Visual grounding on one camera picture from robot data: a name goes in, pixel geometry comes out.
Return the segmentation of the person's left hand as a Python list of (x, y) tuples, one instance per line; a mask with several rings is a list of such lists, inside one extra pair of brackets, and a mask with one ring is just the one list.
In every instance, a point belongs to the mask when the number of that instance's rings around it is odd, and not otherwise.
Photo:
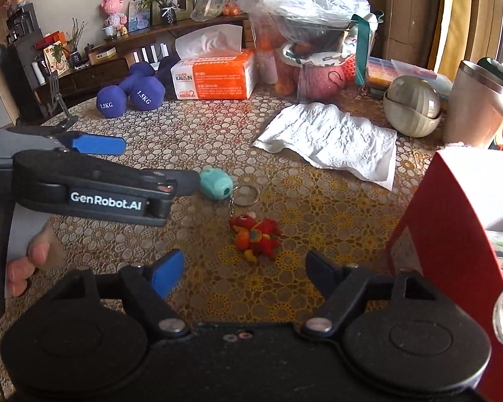
[(37, 270), (52, 270), (64, 264), (65, 252), (54, 232), (51, 220), (31, 240), (27, 254), (10, 261), (5, 271), (3, 296), (20, 297), (29, 287)]

